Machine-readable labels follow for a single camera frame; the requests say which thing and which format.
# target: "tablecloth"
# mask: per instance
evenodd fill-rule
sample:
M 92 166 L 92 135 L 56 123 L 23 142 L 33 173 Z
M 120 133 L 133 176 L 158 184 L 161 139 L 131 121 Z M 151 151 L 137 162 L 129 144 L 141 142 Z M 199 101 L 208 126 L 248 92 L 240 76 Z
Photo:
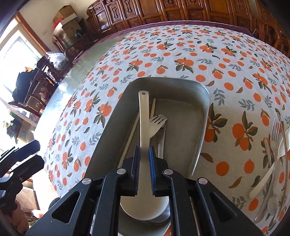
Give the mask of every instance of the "tablecloth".
M 248 194 L 269 168 L 263 139 L 271 133 L 275 108 L 285 129 L 290 122 L 289 75 L 286 56 L 243 33 L 197 25 L 131 32 L 88 72 L 65 107 L 43 157 L 50 181 L 63 196 L 84 177 L 110 114 L 131 81 L 148 76 L 193 80 L 205 85 L 211 97 L 194 177 L 208 178 L 254 220 L 269 185 L 255 199 Z M 285 158 L 283 162 L 279 189 L 290 178 Z M 257 225 L 265 235 L 276 228 L 289 201 L 280 204 L 280 214 L 266 214 Z

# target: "metal tray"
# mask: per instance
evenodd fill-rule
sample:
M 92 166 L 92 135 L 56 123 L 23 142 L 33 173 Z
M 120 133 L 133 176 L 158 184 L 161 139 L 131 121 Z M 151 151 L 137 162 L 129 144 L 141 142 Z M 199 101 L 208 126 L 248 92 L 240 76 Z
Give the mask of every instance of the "metal tray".
M 184 177 L 192 177 L 204 139 L 210 105 L 209 93 L 202 84 L 195 81 L 157 77 L 139 78 L 127 86 L 102 133 L 85 177 L 103 178 L 117 168 L 139 111 L 140 90 L 149 91 L 150 104 L 156 98 L 155 115 L 162 113 L 168 118 L 164 142 L 164 159 L 168 166 Z M 126 158 L 133 155 L 136 145 L 140 145 L 139 126 Z M 150 145 L 157 150 L 156 138 L 151 139 Z M 162 235 L 161 232 L 166 231 L 168 224 L 150 225 L 120 211 L 119 232 L 122 235 L 143 236 L 149 232 L 150 235 Z

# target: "stainless steel fork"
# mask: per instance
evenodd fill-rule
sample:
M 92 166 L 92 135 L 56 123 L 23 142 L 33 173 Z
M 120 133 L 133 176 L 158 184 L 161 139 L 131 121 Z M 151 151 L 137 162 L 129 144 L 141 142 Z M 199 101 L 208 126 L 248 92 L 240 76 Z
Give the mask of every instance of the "stainless steel fork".
M 280 126 L 281 126 L 281 120 L 280 120 L 280 118 L 278 117 L 278 125 L 277 125 L 277 127 L 275 127 L 276 129 L 277 129 L 277 131 L 278 131 L 278 135 L 277 135 L 277 140 L 278 140 L 278 136 L 279 136 L 279 131 L 280 131 Z M 280 142 L 277 142 L 277 145 L 271 145 L 271 149 L 272 149 L 272 151 L 273 151 L 273 153 L 274 153 L 274 169 L 276 168 L 276 165 L 277 165 L 277 162 L 278 162 L 278 160 L 279 160 L 279 157 L 278 157 L 278 148 L 279 148 L 279 144 L 280 144 Z M 273 172 L 273 177 L 272 177 L 272 182 L 274 183 L 276 180 L 277 180 L 277 171 L 274 171 Z M 274 191 L 273 191 L 273 186 L 272 186 L 272 188 L 269 188 L 269 191 L 270 191 L 270 198 L 269 198 L 269 201 L 268 201 L 268 211 L 269 211 L 269 213 L 270 213 L 270 215 L 272 215 L 272 216 L 274 216 L 276 213 L 277 213 L 277 211 L 278 211 L 278 197 L 277 197 L 277 195 L 274 193 Z
M 270 135 L 270 145 L 271 145 L 271 149 L 273 151 L 273 154 L 274 154 L 274 170 L 273 170 L 273 173 L 272 173 L 272 179 L 271 179 L 271 183 L 270 183 L 270 187 L 269 187 L 269 190 L 267 192 L 267 195 L 263 201 L 263 204 L 261 206 L 261 208 L 259 209 L 258 211 L 258 214 L 255 218 L 255 223 L 259 223 L 263 217 L 264 217 L 264 214 L 265 214 L 265 211 L 267 209 L 267 205 L 268 205 L 268 201 L 269 201 L 269 197 L 272 193 L 272 189 L 273 189 L 273 184 L 274 184 L 274 177 L 275 177 L 275 162 L 276 162 L 276 156 L 278 155 L 278 137 L 279 137 L 279 129 L 280 129 L 280 124 L 281 124 L 281 121 L 279 119 L 277 119 L 277 122 L 275 122 L 276 118 L 274 118 L 274 125 L 272 127 L 272 131 L 271 131 L 271 135 Z

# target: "wooden cabinet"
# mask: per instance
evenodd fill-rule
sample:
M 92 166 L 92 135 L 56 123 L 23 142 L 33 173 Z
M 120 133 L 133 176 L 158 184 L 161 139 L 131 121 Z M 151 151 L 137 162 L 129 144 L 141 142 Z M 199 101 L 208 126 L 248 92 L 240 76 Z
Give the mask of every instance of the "wooden cabinet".
M 104 35 L 139 25 L 174 21 L 212 21 L 250 28 L 248 0 L 97 0 L 87 11 Z
M 205 3 L 202 0 L 182 0 L 185 18 L 187 20 L 207 21 Z
M 259 18 L 249 0 L 97 0 L 89 6 L 87 23 L 99 37 L 135 26 L 176 20 L 225 23 L 256 30 L 259 39 L 290 54 L 288 38 L 269 10 L 256 0 Z
M 204 2 L 209 21 L 234 25 L 230 0 L 204 0 Z
M 233 8 L 234 25 L 250 29 L 251 8 L 248 0 L 231 0 Z

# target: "utensil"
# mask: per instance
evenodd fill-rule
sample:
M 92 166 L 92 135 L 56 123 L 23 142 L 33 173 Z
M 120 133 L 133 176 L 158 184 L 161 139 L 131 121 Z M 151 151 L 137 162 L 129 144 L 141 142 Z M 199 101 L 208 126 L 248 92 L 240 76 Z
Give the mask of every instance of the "utensil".
M 273 136 L 277 136 L 278 133 L 277 133 L 277 129 L 274 129 L 274 124 L 275 124 L 275 118 L 274 118 L 274 123 L 273 123 L 273 126 L 272 126 L 272 130 L 271 130 L 271 139 Z M 270 147 L 269 147 L 269 143 L 268 143 L 268 139 L 267 138 L 264 138 L 264 143 L 265 143 L 265 148 L 266 148 L 266 152 L 267 152 L 267 156 L 268 156 L 268 160 L 270 160 L 269 164 L 271 164 L 271 151 L 270 151 Z M 251 199 L 255 198 L 259 192 L 263 189 L 263 187 L 265 186 L 265 184 L 267 183 L 269 177 L 271 176 L 272 172 L 274 170 L 274 164 L 271 165 L 271 167 L 269 168 L 269 170 L 267 171 L 267 173 L 264 175 L 264 177 L 260 180 L 260 182 L 251 190 L 250 194 L 249 194 L 249 197 Z
M 131 133 L 130 133 L 130 135 L 129 135 L 128 141 L 127 141 L 126 146 L 125 146 L 125 148 L 124 148 L 123 154 L 122 154 L 121 159 L 120 159 L 120 161 L 119 161 L 118 168 L 121 168 L 121 166 L 122 166 L 122 162 L 124 161 L 124 159 L 125 159 L 125 157 L 126 157 L 126 154 L 127 154 L 127 151 L 128 151 L 128 149 L 129 149 L 129 147 L 130 147 L 130 144 L 131 144 L 131 141 L 132 141 L 133 135 L 134 135 L 134 133 L 135 133 L 136 127 L 137 127 L 137 125 L 138 125 L 139 119 L 140 119 L 140 113 L 138 112 L 138 115 L 137 115 L 137 117 L 136 117 L 136 120 L 135 120 L 135 122 L 134 122 L 134 124 L 133 124 L 133 128 L 132 128 Z
M 279 125 L 277 127 L 277 131 L 279 133 L 280 126 L 281 126 L 281 120 L 280 120 L 280 118 L 278 118 L 278 120 L 279 120 Z M 278 156 L 278 150 L 279 150 L 279 146 L 280 145 L 279 145 L 279 143 L 277 143 L 277 145 L 274 145 L 274 147 L 272 147 L 273 145 L 271 144 L 271 149 L 272 149 L 272 151 L 274 153 L 274 160 L 275 160 L 274 164 L 275 164 L 275 168 L 276 169 L 277 169 L 277 163 L 278 163 L 279 158 L 280 158 Z M 274 171 L 273 177 L 272 177 L 273 186 L 272 186 L 272 188 L 269 188 L 269 190 L 268 190 L 270 192 L 270 197 L 269 197 L 269 201 L 268 201 L 268 205 L 267 205 L 268 206 L 267 207 L 268 211 L 269 211 L 270 215 L 272 215 L 272 216 L 274 216 L 277 213 L 278 204 L 279 204 L 278 197 L 277 197 L 277 195 L 274 192 L 274 183 L 276 182 L 276 180 L 277 180 L 277 171 Z
M 129 216 L 133 217 L 134 219 L 144 221 L 152 220 L 160 216 L 165 211 L 169 202 L 169 198 L 156 198 L 152 195 L 150 163 L 148 157 L 150 141 L 148 91 L 139 91 L 139 109 L 141 159 L 139 169 L 138 194 L 135 197 L 121 197 L 121 206 Z M 154 129 L 156 129 L 157 125 L 159 125 L 158 121 L 156 121 L 156 123 L 157 124 L 154 125 Z
M 288 152 L 290 149 L 290 128 L 287 129 L 287 131 L 285 132 L 285 137 L 286 137 L 287 152 Z M 278 148 L 278 157 L 279 158 L 285 155 L 285 143 L 283 140 L 284 140 L 284 138 L 281 140 L 279 148 Z
M 165 124 L 167 118 L 164 115 L 152 117 L 149 122 L 149 137 L 152 138 L 158 130 Z
M 286 139 L 286 135 L 285 135 L 285 129 L 284 129 L 284 122 L 281 118 L 281 114 L 279 112 L 278 109 L 276 109 L 276 113 L 278 115 L 278 117 L 280 118 L 281 120 L 281 126 L 282 126 L 282 135 L 283 135 L 283 139 L 284 139 L 284 150 L 285 150 L 285 173 L 288 173 L 288 157 L 287 157 L 287 151 L 288 151 L 288 148 L 287 148 L 287 139 Z M 283 195 L 282 195 L 282 199 L 281 199 L 281 205 L 280 205 L 280 209 L 279 209 L 279 212 L 278 212 L 278 215 L 280 215 L 281 211 L 282 211 L 282 207 L 284 205 L 284 201 L 285 201 L 285 198 L 286 198 L 286 189 L 287 189 L 287 183 L 288 183 L 288 176 L 287 174 L 285 175 L 285 184 L 284 184 L 284 191 L 283 191 Z
M 165 131 L 166 131 L 166 123 L 163 125 L 163 128 L 161 127 L 158 135 L 158 158 L 161 159 L 163 159 Z
M 139 111 L 138 92 L 140 90 L 147 90 L 150 96 L 153 95 L 152 98 L 150 97 L 150 107 L 153 98 L 156 98 L 155 115 L 165 114 L 168 121 L 174 124 L 171 126 L 167 123 L 166 126 L 164 159 L 167 160 L 169 166 L 173 166 L 184 177 L 193 178 L 192 173 L 204 141 L 211 104 L 210 96 L 206 87 L 196 81 L 163 77 L 139 78 L 128 84 L 112 111 L 110 122 L 103 130 L 98 148 L 94 151 L 94 158 L 88 165 L 87 177 L 100 179 L 117 168 Z M 125 159 L 132 156 L 136 145 L 140 146 L 138 126 L 139 124 Z M 157 139 L 152 138 L 151 142 L 157 152 Z M 119 233 L 126 236 L 164 235 L 170 224 L 164 222 L 153 225 L 147 221 L 135 220 L 122 208 L 120 208 L 119 218 Z
M 155 104 L 156 104 L 156 99 L 154 98 L 153 99 L 153 103 L 152 103 L 152 106 L 151 106 L 151 112 L 150 112 L 150 118 L 152 118 L 154 116 L 154 111 L 155 111 Z M 133 135 L 135 133 L 135 130 L 136 130 L 136 127 L 138 125 L 138 122 L 139 122 L 139 119 L 140 119 L 140 113 L 138 112 L 138 115 L 136 117 L 136 120 L 133 124 L 133 127 L 132 127 L 132 130 L 131 130 L 131 133 L 129 135 L 129 138 L 128 138 L 128 141 L 126 143 L 126 146 L 124 148 L 124 151 L 123 151 L 123 154 L 121 156 L 121 159 L 119 161 L 119 164 L 118 164 L 118 168 L 121 168 L 122 166 L 122 162 L 124 161 L 125 157 L 126 157 L 126 154 L 128 152 L 128 149 L 130 147 L 130 144 L 131 144 L 131 141 L 132 141 L 132 138 L 133 138 Z
M 279 136 L 279 129 L 280 129 L 280 124 L 281 124 L 281 120 L 278 119 L 278 122 L 275 122 L 275 118 L 274 118 L 274 126 L 272 128 L 272 131 L 271 131 L 271 142 L 270 142 L 270 145 L 271 145 L 271 149 L 273 151 L 273 154 L 274 154 L 274 159 L 275 159 L 275 162 L 276 162 L 276 156 L 278 154 L 278 136 Z M 268 150 L 269 152 L 269 143 L 268 142 L 265 142 L 265 147 L 266 147 L 266 150 Z M 263 201 L 263 204 L 261 206 L 261 208 L 259 209 L 258 211 L 258 214 L 254 220 L 255 223 L 259 223 L 263 217 L 264 217 L 264 214 L 265 214 L 265 210 L 267 208 L 267 205 L 268 205 L 268 201 L 269 201 L 269 197 L 272 193 L 272 189 L 273 189 L 273 184 L 274 184 L 274 177 L 275 177 L 275 162 L 274 164 L 272 165 L 273 166 L 273 175 L 272 175 L 272 179 L 271 179 L 271 183 L 270 183 L 270 187 L 269 187 L 269 190 L 266 194 L 266 197 Z
M 287 147 L 289 147 L 289 141 L 290 141 L 290 129 L 288 129 L 286 131 L 285 139 L 282 138 L 282 140 L 280 142 L 276 163 L 278 162 L 278 160 L 280 158 L 282 158 L 285 155 L 285 144 L 287 145 Z M 274 178 L 274 185 L 273 185 L 273 189 L 272 189 L 273 193 L 270 196 L 269 202 L 268 202 L 268 211 L 269 211 L 270 215 L 275 215 L 278 211 L 279 200 L 277 197 L 277 191 L 275 191 L 276 184 L 277 184 L 277 172 L 276 172 L 276 176 Z

